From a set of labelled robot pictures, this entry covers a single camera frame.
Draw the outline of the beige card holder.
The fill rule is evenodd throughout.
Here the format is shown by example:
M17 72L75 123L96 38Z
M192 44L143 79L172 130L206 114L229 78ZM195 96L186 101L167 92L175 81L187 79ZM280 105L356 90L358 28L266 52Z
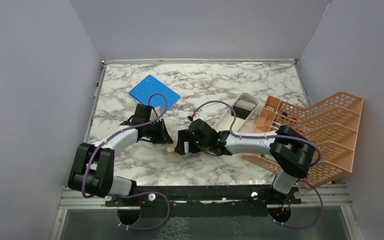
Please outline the beige card holder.
M168 159L171 163L182 162L182 161L186 160L187 158L192 157L192 155L193 155L192 153L186 153L185 155L180 155L179 153L175 152L174 147L168 147L166 150L167 150Z

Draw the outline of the stack of cards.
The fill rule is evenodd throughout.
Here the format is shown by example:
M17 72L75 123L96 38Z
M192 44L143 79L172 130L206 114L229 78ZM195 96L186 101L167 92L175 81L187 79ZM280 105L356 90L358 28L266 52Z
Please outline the stack of cards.
M246 120L252 111L257 107L255 102L239 99L232 108L239 119Z

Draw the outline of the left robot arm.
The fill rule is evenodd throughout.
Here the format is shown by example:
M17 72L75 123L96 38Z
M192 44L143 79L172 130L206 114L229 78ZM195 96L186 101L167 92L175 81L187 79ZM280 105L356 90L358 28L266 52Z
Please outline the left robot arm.
M137 200L137 183L114 175L115 158L139 141L172 144L162 118L152 119L154 107L137 104L134 114L110 136L94 143L81 143L76 150L68 187L84 198L118 196L124 205Z

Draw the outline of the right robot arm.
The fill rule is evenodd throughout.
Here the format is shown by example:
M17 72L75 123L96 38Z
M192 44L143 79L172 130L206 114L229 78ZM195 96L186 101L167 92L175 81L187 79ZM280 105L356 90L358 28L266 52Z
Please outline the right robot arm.
M268 190L269 199L276 204L288 198L299 179L308 176L314 154L321 154L313 142L287 125L270 132L240 133L232 130L216 131L201 119L194 120L187 129L178 131L177 142L171 152L178 156L200 152L214 156L271 156L280 166Z

